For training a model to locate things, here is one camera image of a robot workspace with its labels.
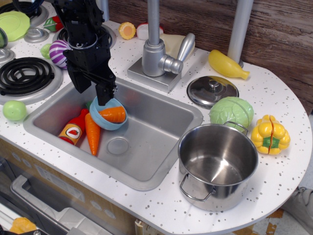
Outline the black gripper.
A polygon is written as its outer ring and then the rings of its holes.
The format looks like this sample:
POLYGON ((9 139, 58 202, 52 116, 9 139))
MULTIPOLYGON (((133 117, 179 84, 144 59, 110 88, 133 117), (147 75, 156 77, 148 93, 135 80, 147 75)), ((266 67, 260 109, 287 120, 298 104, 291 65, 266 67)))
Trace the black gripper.
POLYGON ((74 87, 83 93, 94 83, 98 105, 106 105, 116 91, 115 75, 108 65, 111 58, 108 34, 103 31, 67 33, 70 49, 64 56, 74 87))

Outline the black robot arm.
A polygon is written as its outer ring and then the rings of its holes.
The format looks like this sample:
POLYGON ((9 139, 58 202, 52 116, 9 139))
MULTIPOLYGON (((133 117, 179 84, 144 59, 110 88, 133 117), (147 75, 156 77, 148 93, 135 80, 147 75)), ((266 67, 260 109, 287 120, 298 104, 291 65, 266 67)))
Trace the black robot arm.
POLYGON ((79 93, 95 84, 98 103, 114 97, 115 75, 109 68, 110 34, 102 27, 109 19, 106 0, 52 0, 67 31, 70 49, 64 51, 68 74, 79 93))

